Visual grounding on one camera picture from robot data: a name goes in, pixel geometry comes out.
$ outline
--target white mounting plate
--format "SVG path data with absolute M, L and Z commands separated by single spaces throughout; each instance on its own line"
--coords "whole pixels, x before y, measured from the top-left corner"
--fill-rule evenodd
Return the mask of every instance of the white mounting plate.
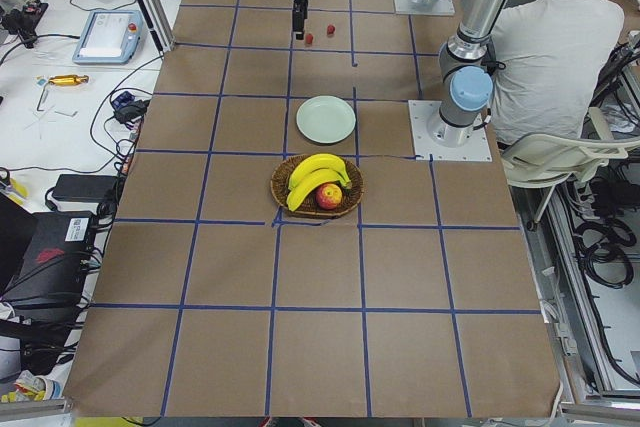
M 431 0 L 416 4 L 411 0 L 393 0 L 396 14 L 452 16 L 456 13 L 453 0 Z
M 474 130 L 466 144 L 460 147 L 446 147 L 429 135 L 427 120 L 431 114 L 440 108 L 440 101 L 410 100 L 409 115 L 411 116 L 411 134 L 413 135 L 413 150 L 418 160 L 453 160 L 460 162 L 491 162 L 491 151 L 484 129 Z M 476 124 L 482 122 L 480 115 Z

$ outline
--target person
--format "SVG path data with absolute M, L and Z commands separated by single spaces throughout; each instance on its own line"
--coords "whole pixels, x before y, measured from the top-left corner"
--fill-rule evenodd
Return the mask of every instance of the person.
M 489 102 L 500 147 L 532 132 L 580 137 L 623 22 L 608 0 L 535 0 L 500 13 L 492 39 L 505 68 Z

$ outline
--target basket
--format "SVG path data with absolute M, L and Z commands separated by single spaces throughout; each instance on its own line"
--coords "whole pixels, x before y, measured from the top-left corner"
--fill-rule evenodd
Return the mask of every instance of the basket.
M 335 219 L 336 217 L 341 217 L 355 209 L 360 203 L 360 200 L 362 200 L 362 194 L 364 193 L 362 174 L 360 173 L 360 169 L 358 169 L 353 162 L 343 159 L 347 168 L 347 174 L 349 174 L 349 178 L 351 179 L 351 189 L 342 189 L 343 195 L 340 205 L 332 210 L 322 209 L 316 202 L 315 193 L 311 192 L 295 212 L 289 210 L 287 207 L 289 176 L 298 164 L 310 155 L 312 154 L 289 157 L 273 172 L 273 175 L 271 176 L 271 194 L 278 205 L 280 205 L 289 215 L 316 219 Z

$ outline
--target apple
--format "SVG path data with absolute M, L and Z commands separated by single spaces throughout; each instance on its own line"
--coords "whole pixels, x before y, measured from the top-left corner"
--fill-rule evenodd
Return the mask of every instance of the apple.
M 336 184 L 322 184 L 316 189 L 316 202 L 321 209 L 333 210 L 342 202 L 342 189 Z

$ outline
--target white plate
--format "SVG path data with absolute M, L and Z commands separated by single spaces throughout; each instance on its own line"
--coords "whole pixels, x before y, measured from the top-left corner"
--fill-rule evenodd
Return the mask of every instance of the white plate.
M 302 135 L 309 140 L 319 144 L 335 144 L 353 132 L 356 114 L 344 100 L 320 95 L 300 106 L 296 124 Z

